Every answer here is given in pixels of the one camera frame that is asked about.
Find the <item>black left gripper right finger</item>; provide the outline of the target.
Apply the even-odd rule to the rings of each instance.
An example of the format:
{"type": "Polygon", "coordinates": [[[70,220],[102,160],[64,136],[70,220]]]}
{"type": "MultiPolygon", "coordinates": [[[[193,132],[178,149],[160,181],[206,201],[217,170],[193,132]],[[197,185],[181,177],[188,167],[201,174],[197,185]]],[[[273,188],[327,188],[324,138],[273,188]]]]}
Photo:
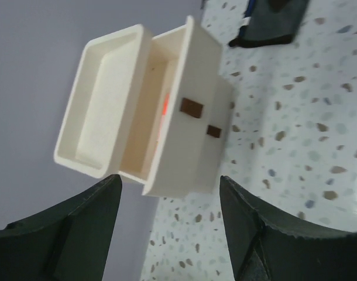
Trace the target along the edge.
{"type": "Polygon", "coordinates": [[[357,232],[295,217],[228,176],[219,197],[235,280],[357,280],[357,232]]]}

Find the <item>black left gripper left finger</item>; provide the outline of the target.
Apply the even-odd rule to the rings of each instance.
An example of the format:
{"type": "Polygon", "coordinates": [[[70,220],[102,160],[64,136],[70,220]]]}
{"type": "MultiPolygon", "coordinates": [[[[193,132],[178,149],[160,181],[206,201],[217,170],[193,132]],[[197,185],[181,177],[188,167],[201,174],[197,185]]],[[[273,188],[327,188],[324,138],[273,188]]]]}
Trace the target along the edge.
{"type": "Polygon", "coordinates": [[[122,193],[108,176],[0,230],[0,280],[102,280],[122,193]]]}

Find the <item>cream drawer organizer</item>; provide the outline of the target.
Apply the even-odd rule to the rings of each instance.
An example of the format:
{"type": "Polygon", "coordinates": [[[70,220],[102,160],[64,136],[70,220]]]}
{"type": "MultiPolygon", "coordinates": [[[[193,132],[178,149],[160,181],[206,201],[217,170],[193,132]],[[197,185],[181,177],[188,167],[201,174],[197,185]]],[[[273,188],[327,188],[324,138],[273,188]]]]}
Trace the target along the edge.
{"type": "Polygon", "coordinates": [[[145,196],[212,192],[233,101],[221,55],[192,16],[157,36],[134,25],[89,41],[54,161],[96,179],[118,174],[145,196]]]}

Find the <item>orange pen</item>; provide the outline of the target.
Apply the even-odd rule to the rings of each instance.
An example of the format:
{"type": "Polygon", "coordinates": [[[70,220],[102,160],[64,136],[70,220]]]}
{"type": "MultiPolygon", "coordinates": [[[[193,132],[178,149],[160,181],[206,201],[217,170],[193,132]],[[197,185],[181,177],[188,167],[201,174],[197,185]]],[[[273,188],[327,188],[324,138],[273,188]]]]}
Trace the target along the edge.
{"type": "Polygon", "coordinates": [[[168,103],[169,103],[169,96],[170,94],[167,93],[165,98],[164,98],[164,103],[163,103],[163,110],[162,110],[162,115],[165,116],[166,115],[166,112],[167,112],[167,106],[168,106],[168,103]]]}

